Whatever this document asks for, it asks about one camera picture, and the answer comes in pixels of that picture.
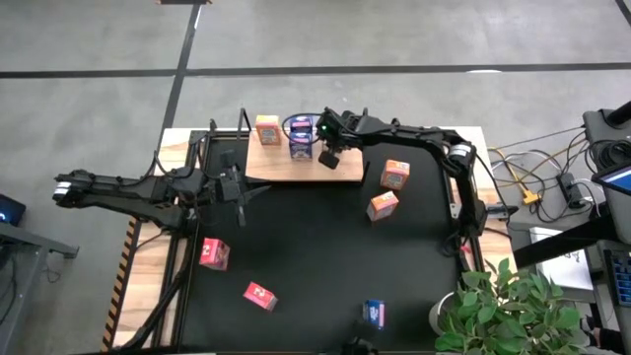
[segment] white pot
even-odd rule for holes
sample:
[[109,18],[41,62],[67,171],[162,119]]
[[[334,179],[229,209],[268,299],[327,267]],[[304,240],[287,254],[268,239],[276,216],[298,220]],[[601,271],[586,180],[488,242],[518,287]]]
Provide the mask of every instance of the white pot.
[[444,333],[444,331],[442,331],[439,328],[438,324],[440,323],[439,320],[441,319],[441,317],[443,317],[445,314],[444,306],[447,306],[448,304],[451,303],[450,298],[453,295],[454,295],[454,292],[447,294],[445,297],[443,297],[441,301],[437,302],[430,310],[430,315],[429,315],[430,326],[432,326],[432,329],[434,329],[437,335],[443,335]]

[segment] cardboard box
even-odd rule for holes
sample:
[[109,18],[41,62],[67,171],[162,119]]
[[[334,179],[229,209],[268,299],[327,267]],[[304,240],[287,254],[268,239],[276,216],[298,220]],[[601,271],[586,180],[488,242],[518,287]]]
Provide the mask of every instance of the cardboard box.
[[204,238],[204,244],[201,247],[201,256],[199,264],[214,270],[225,271],[228,268],[228,255],[230,247],[218,239]]
[[368,217],[371,221],[375,222],[391,215],[397,204],[398,198],[396,198],[394,192],[388,191],[371,199],[371,203],[368,204],[368,211],[366,213],[368,213]]
[[273,310],[274,306],[276,306],[276,302],[278,302],[278,299],[273,293],[253,282],[250,282],[247,286],[244,297],[263,307],[267,311]]
[[277,115],[263,115],[256,117],[256,132],[262,145],[280,145],[282,132]]
[[289,155],[292,159],[310,160],[314,157],[310,133],[289,133]]
[[364,320],[381,330],[386,320],[386,304],[384,301],[368,300],[364,303]]
[[290,132],[314,133],[314,119],[310,115],[292,117],[289,120]]
[[382,173],[382,186],[401,190],[409,176],[409,164],[388,159]]

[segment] wooden table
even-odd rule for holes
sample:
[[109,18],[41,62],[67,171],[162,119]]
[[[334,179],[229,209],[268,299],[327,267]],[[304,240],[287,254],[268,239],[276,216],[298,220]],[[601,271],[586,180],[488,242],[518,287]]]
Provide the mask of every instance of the wooden table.
[[[477,147],[479,156],[490,167],[481,127],[443,128],[455,129],[464,139],[471,141]],[[165,130],[159,157],[166,170],[184,165],[190,131],[203,129],[207,128],[171,128]],[[478,196],[482,201],[486,204],[500,202],[493,180],[479,163],[475,165],[474,178]],[[458,202],[456,183],[453,180],[452,190],[455,200]],[[487,227],[507,232],[506,224],[497,220],[489,220]],[[116,270],[111,305],[105,322],[105,334],[101,346],[103,351],[128,341],[158,303],[170,237],[161,236],[139,250],[135,250],[135,246],[159,233],[159,229],[153,223],[139,223],[134,218],[129,221],[121,262],[118,265],[118,270]],[[508,258],[511,262],[511,269],[516,271],[511,241],[508,238],[501,234],[484,232],[479,241],[484,259],[497,266],[502,259]],[[175,272],[180,268],[181,254],[185,244],[186,240],[182,240],[178,246]],[[467,261],[469,266],[473,268],[471,255],[468,255]],[[168,345],[171,339],[176,297],[171,302],[165,317],[162,345]]]

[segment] blue box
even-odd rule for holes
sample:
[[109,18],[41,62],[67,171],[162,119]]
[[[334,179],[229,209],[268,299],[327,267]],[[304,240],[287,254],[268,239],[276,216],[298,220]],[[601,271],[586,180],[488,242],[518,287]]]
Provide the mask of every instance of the blue box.
[[384,322],[386,318],[386,304],[384,301],[368,300],[364,304],[364,320],[377,329],[384,328]]
[[314,119],[310,115],[292,117],[289,120],[289,131],[296,133],[314,133]]
[[312,135],[310,133],[289,133],[289,155],[292,159],[308,160],[313,157]]

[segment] concrete floor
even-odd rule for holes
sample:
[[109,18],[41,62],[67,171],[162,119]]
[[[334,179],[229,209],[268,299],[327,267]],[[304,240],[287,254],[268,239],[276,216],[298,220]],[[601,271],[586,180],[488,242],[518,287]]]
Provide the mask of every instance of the concrete floor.
[[[0,72],[175,69],[190,10],[150,0],[5,0]],[[614,0],[218,0],[202,9],[188,67],[631,62],[630,42]],[[76,168],[141,175],[172,83],[0,80],[0,191],[28,205],[25,228],[81,246],[72,262],[51,258],[62,278],[41,283],[17,353],[98,350],[127,217],[55,207],[52,179]],[[629,98],[631,71],[620,70],[186,78],[174,126],[211,117],[235,126],[240,107],[252,115],[369,107],[414,125],[480,125],[498,146],[578,126],[583,111]],[[554,152],[572,136],[507,152]],[[588,176],[583,162],[573,172]],[[519,201],[516,189],[504,193]],[[546,200],[552,211],[558,198]],[[533,221],[525,211],[516,219]]]

